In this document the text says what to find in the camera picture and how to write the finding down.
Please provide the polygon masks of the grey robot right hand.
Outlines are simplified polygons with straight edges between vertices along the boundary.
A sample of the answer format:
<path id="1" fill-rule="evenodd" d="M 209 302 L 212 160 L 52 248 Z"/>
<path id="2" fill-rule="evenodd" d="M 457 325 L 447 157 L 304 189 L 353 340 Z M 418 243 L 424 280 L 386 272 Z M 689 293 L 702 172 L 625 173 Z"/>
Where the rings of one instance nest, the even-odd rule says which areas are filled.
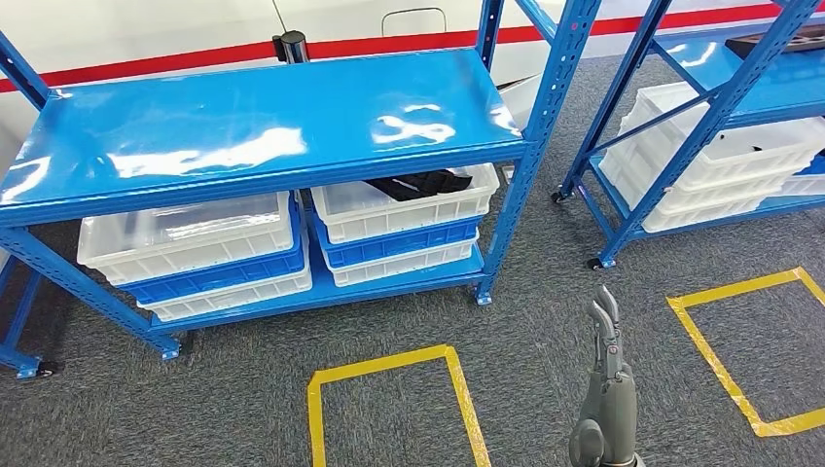
<path id="1" fill-rule="evenodd" d="M 606 286 L 587 308 L 594 323 L 595 358 L 589 384 L 568 441 L 573 466 L 643 466 L 635 451 L 637 392 L 632 368 L 624 356 L 619 307 Z"/>

